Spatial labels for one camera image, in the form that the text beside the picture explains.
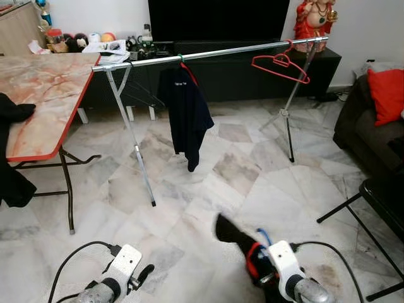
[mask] green hanger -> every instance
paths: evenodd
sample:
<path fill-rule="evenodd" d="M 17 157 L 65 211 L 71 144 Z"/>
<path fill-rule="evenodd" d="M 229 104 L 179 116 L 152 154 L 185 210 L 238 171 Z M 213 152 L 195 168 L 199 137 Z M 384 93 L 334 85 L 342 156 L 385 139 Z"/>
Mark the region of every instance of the green hanger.
<path fill-rule="evenodd" d="M 183 57 L 181 54 L 178 54 L 178 56 L 181 57 L 181 61 L 182 61 L 183 63 L 185 63 L 184 57 Z"/>

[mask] white wall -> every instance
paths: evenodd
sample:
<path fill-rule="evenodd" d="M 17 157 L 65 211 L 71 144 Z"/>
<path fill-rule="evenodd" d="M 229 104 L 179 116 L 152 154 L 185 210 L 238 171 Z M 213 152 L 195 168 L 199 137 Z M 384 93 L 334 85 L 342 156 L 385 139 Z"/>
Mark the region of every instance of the white wall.
<path fill-rule="evenodd" d="M 296 7 L 290 0 L 282 39 L 294 38 Z M 367 59 L 404 62 L 403 0 L 336 0 L 338 22 L 333 25 L 327 46 L 342 56 L 331 85 L 349 85 L 353 69 Z"/>
<path fill-rule="evenodd" d="M 55 27 L 63 32 L 140 34 L 150 22 L 147 0 L 49 0 Z M 296 7 L 290 0 L 283 39 L 294 38 Z M 328 47 L 342 56 L 331 85 L 350 85 L 366 59 L 404 62 L 403 0 L 336 0 L 339 20 Z"/>
<path fill-rule="evenodd" d="M 64 33 L 141 35 L 150 23 L 147 0 L 48 0 L 53 26 Z"/>

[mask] metal rack pole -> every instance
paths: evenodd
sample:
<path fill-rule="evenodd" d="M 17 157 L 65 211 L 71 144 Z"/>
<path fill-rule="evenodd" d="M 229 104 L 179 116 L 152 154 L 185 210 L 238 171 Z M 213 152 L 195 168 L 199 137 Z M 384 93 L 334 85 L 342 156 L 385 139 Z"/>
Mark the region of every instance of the metal rack pole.
<path fill-rule="evenodd" d="M 300 39 L 300 40 L 293 40 L 293 44 L 302 44 L 302 43 L 310 43 L 310 42 L 324 42 L 327 41 L 328 37 L 315 37 L 309 39 Z M 212 52 L 200 52 L 197 54 L 190 54 L 190 55 L 183 55 L 183 58 L 187 61 L 201 59 L 201 58 L 208 58 L 208 57 L 216 57 L 216 56 L 223 56 L 223 55 L 230 55 L 230 54 L 237 54 L 240 52 L 252 52 L 252 51 L 261 51 L 263 49 L 272 49 L 274 47 L 280 46 L 288 46 L 290 43 L 288 41 L 280 41 L 268 44 L 259 44 L 253 46 L 245 46 L 245 47 L 236 47 L 234 49 L 222 49 L 222 50 L 214 50 Z M 142 60 L 142 61 L 133 61 L 131 63 L 119 63 L 114 65 L 105 65 L 105 66 L 94 66 L 92 69 L 94 72 L 99 71 L 107 71 L 107 70 L 115 70 L 115 69 L 122 69 L 127 68 L 128 66 L 136 67 L 136 66 L 146 66 L 146 65 L 154 65 L 154 64 L 162 64 L 162 63 L 169 63 L 169 62 L 176 62 L 180 61 L 180 56 L 172 56 L 172 57 L 165 57 L 165 58 L 158 58 L 158 59 L 149 59 L 149 60 Z"/>
<path fill-rule="evenodd" d="M 314 59 L 314 55 L 316 54 L 316 49 L 317 49 L 318 42 L 314 42 L 310 52 L 307 53 L 307 59 L 306 62 L 304 63 L 303 66 L 303 72 L 300 73 L 299 79 L 302 80 L 304 77 L 304 73 L 307 72 L 309 69 L 309 66 L 311 62 Z M 288 102 L 286 103 L 285 107 L 279 110 L 279 113 L 275 116 L 272 117 L 267 123 L 265 123 L 263 126 L 261 126 L 260 130 L 263 130 L 266 126 L 268 126 L 271 123 L 274 123 L 275 120 L 277 120 L 279 117 L 284 117 L 285 122 L 286 122 L 286 130 L 287 130 L 287 135 L 288 135 L 288 141 L 289 141 L 289 160 L 294 163 L 295 162 L 295 155 L 293 151 L 293 144 L 292 144 L 292 135 L 290 132 L 290 123 L 289 123 L 289 107 L 290 104 L 292 103 L 294 97 L 296 96 L 297 90 L 300 87 L 300 82 L 296 82 L 295 86 L 293 87 L 292 93 L 289 96 Z"/>
<path fill-rule="evenodd" d="M 314 45 L 316 45 L 318 42 L 323 42 L 328 40 L 328 37 L 315 37 L 315 38 L 309 38 L 309 39 L 300 39 L 300 40 L 293 40 L 293 44 L 302 44 L 302 43 L 310 43 L 313 42 Z M 134 150 L 136 152 L 136 156 L 138 158 L 139 166 L 142 170 L 143 173 L 143 178 L 145 180 L 147 190 L 149 192 L 149 195 L 151 197 L 151 205 L 156 206 L 155 198 L 153 196 L 153 191 L 150 186 L 148 176 L 146 173 L 145 165 L 143 163 L 143 159 L 141 157 L 140 149 L 138 142 L 136 141 L 136 137 L 134 135 L 134 131 L 132 129 L 131 123 L 129 122 L 129 119 L 126 115 L 124 106 L 122 104 L 121 100 L 121 93 L 125 87 L 125 84 L 128 80 L 129 72 L 132 67 L 137 67 L 137 66 L 147 66 L 147 65 L 154 65 L 154 64 L 162 64 L 162 63 L 169 63 L 169 62 L 176 62 L 180 61 L 183 59 L 186 60 L 194 60 L 194 59 L 201 59 L 201 58 L 207 58 L 207 57 L 216 57 L 216 56 L 223 56 L 223 55 L 229 55 L 229 54 L 237 54 L 241 52 L 252 52 L 252 51 L 260 51 L 264 49 L 272 49 L 274 47 L 281 47 L 281 46 L 288 46 L 290 45 L 289 41 L 280 41 L 280 42 L 274 42 L 274 43 L 269 43 L 269 44 L 259 44 L 259 45 L 253 45 L 253 46 L 246 46 L 246 47 L 236 47 L 233 49 L 223 49 L 223 50 L 214 50 L 212 52 L 200 52 L 197 54 L 190 54 L 190 55 L 184 55 L 184 56 L 172 56 L 172 57 L 165 57 L 165 58 L 158 58 L 158 59 L 150 59 L 150 60 L 143 60 L 143 61 L 133 61 L 131 63 L 120 63 L 120 64 L 114 64 L 114 65 L 108 65 L 108 66 L 93 66 L 92 70 L 93 72 L 106 72 L 109 84 L 111 86 L 112 92 L 114 93 L 116 102 L 118 104 L 118 108 L 121 111 L 122 118 L 124 120 L 126 128 L 130 131 L 133 143 L 134 143 Z M 121 82 L 120 87 L 116 87 L 114 76 L 112 75 L 112 71 L 116 69 L 123 69 L 126 68 L 126 72 L 124 75 L 124 78 Z"/>

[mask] red cushion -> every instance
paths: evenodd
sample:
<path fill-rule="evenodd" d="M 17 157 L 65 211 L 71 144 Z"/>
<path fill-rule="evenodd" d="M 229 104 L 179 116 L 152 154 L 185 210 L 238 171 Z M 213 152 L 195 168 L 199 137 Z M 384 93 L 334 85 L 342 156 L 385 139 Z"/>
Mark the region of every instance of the red cushion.
<path fill-rule="evenodd" d="M 367 74 L 377 112 L 374 125 L 399 120 L 404 109 L 404 70 L 392 69 L 375 73 L 369 69 Z"/>

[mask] clothes hanger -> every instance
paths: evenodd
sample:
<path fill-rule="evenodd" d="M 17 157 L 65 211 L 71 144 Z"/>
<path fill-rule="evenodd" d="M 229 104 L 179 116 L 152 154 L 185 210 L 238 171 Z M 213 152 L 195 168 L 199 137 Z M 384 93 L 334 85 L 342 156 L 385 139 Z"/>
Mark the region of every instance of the clothes hanger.
<path fill-rule="evenodd" d="M 300 66 L 298 66 L 296 63 L 290 61 L 288 55 L 286 55 L 286 53 L 289 52 L 293 47 L 293 42 L 291 40 L 287 40 L 287 42 L 289 42 L 289 48 L 287 50 L 285 50 L 285 52 L 282 52 L 281 54 L 277 54 L 275 56 L 270 56 L 270 55 L 255 56 L 252 59 L 251 66 L 253 66 L 255 68 L 258 68 L 258 69 L 260 69 L 262 71 L 267 71 L 267 72 L 269 72 L 271 74 L 275 74 L 277 76 L 280 76 L 280 77 L 283 77 L 283 78 L 286 78 L 286 79 L 290 79 L 290 80 L 293 80 L 293 81 L 297 81 L 297 82 L 300 82 L 300 83 L 303 83 L 303 84 L 310 83 L 310 78 L 307 76 L 307 73 Z M 294 66 L 295 68 L 297 68 L 300 71 L 300 76 L 299 76 L 299 78 L 293 78 L 293 77 L 287 76 L 287 75 L 282 74 L 282 73 L 277 73 L 276 71 L 273 71 L 271 69 L 263 68 L 262 66 L 259 66 L 259 65 L 256 64 L 255 61 L 257 59 L 272 59 L 273 63 L 275 63 L 275 64 L 277 64 L 279 66 L 282 66 L 284 68 L 289 68 L 290 66 Z"/>
<path fill-rule="evenodd" d="M 181 54 L 178 54 L 178 56 L 181 58 L 181 61 L 179 63 L 180 67 L 183 68 L 183 69 L 186 69 L 188 71 L 190 77 L 192 78 L 192 80 L 196 84 L 196 86 L 199 86 L 199 83 L 198 83 L 197 79 L 195 78 L 193 72 L 189 69 L 188 66 L 186 66 L 184 57 Z"/>

